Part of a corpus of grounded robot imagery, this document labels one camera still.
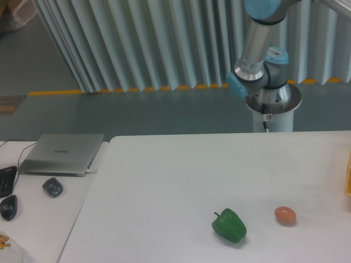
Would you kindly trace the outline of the white striped sleeve forearm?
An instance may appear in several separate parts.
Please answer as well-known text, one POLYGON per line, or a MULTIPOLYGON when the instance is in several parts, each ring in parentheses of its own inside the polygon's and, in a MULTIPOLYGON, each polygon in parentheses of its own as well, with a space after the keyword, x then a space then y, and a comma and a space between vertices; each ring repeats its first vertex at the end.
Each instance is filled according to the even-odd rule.
POLYGON ((1 263, 26 263, 32 262, 32 258, 15 240, 1 231, 1 263))

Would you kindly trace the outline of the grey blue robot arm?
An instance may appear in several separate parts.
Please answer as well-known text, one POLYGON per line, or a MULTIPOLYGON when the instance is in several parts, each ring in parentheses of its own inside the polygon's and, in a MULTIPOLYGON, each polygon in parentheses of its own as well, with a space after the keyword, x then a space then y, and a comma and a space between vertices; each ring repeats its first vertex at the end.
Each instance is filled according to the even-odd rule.
POLYGON ((289 79, 350 80, 350 1, 245 1, 251 21, 240 58, 226 82, 245 98, 260 88, 280 88, 289 79), (291 44, 269 49, 275 29, 287 19, 291 44))

